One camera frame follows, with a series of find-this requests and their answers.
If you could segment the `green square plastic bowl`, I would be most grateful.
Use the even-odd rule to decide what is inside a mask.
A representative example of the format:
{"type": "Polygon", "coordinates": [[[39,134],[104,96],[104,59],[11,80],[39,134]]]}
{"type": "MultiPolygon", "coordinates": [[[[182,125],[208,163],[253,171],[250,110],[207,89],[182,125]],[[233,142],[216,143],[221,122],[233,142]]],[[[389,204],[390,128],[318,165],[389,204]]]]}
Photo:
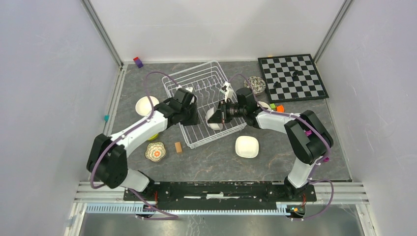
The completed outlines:
{"type": "Polygon", "coordinates": [[[235,152],[242,158],[254,158],[259,153],[259,141],[251,136],[239,136],[235,142],[235,152]]]}

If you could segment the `white round bowl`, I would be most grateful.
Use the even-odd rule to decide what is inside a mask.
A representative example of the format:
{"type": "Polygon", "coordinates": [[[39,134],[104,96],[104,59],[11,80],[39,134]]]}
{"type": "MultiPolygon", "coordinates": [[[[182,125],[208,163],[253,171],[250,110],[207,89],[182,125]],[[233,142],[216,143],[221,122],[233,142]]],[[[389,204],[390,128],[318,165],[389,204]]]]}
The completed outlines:
{"type": "Polygon", "coordinates": [[[214,107],[207,110],[205,115],[206,125],[214,131],[219,131],[223,129],[223,124],[220,121],[218,121],[215,112],[216,109],[214,107]]]}

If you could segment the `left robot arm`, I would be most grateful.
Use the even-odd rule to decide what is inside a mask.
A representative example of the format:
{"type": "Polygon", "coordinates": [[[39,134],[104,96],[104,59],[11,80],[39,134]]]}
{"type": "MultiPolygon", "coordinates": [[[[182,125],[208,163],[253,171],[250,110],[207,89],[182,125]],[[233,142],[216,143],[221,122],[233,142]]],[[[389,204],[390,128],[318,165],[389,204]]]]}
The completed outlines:
{"type": "Polygon", "coordinates": [[[173,97],[152,107],[151,112],[128,128],[107,136],[99,134],[94,138],[87,170],[90,181],[102,181],[101,186],[111,189],[124,187],[136,190],[142,200],[154,196],[150,178],[140,171],[128,167],[128,156],[153,135],[173,125],[197,125],[197,96],[192,88],[178,87],[173,97]]]}

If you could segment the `yellow green round bowl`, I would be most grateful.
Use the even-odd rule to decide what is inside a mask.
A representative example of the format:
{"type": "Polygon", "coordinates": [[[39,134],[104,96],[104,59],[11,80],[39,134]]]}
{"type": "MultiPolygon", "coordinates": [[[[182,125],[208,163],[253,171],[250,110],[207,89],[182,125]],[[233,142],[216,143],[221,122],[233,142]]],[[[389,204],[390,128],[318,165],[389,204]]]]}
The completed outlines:
{"type": "Polygon", "coordinates": [[[158,134],[158,133],[156,133],[156,134],[152,135],[150,138],[148,138],[147,140],[148,140],[148,141],[153,141],[153,140],[157,139],[157,138],[158,138],[158,136],[159,136],[159,134],[158,134]]]}

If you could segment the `tan ceramic floral bowl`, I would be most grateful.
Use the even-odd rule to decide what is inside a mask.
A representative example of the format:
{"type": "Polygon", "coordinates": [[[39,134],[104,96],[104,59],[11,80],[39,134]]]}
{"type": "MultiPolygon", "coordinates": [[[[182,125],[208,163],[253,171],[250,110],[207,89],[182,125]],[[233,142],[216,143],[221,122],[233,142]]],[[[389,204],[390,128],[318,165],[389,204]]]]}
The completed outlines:
{"type": "Polygon", "coordinates": [[[259,101],[258,104],[259,104],[260,107],[263,107],[266,110],[271,110],[271,107],[269,106],[269,104],[267,104],[267,103],[265,103],[263,101],[259,101]]]}

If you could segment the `pink patterned bowl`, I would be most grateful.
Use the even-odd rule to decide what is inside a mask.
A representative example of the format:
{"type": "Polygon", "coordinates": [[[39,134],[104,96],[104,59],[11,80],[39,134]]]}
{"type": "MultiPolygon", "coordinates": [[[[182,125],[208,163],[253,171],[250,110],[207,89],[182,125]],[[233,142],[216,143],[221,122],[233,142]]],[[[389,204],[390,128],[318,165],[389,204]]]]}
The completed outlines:
{"type": "Polygon", "coordinates": [[[250,77],[248,77],[248,81],[249,81],[250,85],[248,84],[248,82],[246,80],[244,80],[243,86],[245,88],[252,87],[252,91],[256,96],[260,95],[261,93],[263,93],[265,91],[266,83],[261,77],[250,76],[250,77]]]}

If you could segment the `cream lobed small bowl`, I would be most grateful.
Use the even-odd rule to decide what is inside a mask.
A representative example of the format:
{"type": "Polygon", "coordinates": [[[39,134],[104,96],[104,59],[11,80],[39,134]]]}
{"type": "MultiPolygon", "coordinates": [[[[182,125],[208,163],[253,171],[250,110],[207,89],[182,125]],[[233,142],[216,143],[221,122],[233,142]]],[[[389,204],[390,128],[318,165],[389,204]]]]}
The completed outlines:
{"type": "Polygon", "coordinates": [[[149,143],[145,151],[145,158],[152,162],[159,162],[166,156],[166,148],[162,142],[149,143]]]}

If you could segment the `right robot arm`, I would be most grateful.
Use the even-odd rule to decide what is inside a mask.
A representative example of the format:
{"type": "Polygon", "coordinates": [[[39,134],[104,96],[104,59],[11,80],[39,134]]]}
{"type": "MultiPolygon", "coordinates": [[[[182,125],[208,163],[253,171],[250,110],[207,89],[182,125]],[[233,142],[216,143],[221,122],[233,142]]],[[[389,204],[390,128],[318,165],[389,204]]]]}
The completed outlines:
{"type": "Polygon", "coordinates": [[[226,124],[234,118],[243,118],[247,125],[268,129],[288,136],[296,160],[284,179],[284,195],[291,201],[298,200],[308,186],[313,167],[330,154],[333,138],[317,115],[307,110],[300,114],[270,111],[261,106],[250,88],[237,90],[237,102],[220,100],[208,123],[226,124]]]}

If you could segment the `large white ribbed bowl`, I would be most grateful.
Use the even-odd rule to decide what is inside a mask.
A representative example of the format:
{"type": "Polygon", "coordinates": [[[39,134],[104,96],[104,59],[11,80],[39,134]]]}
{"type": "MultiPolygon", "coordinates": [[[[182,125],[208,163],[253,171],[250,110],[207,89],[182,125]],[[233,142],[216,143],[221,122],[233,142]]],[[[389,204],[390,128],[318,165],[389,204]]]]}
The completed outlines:
{"type": "Polygon", "coordinates": [[[149,101],[149,98],[147,96],[144,96],[140,98],[135,105],[135,111],[140,116],[147,116],[151,111],[151,103],[155,106],[159,103],[159,100],[154,97],[150,96],[151,102],[149,101]]]}

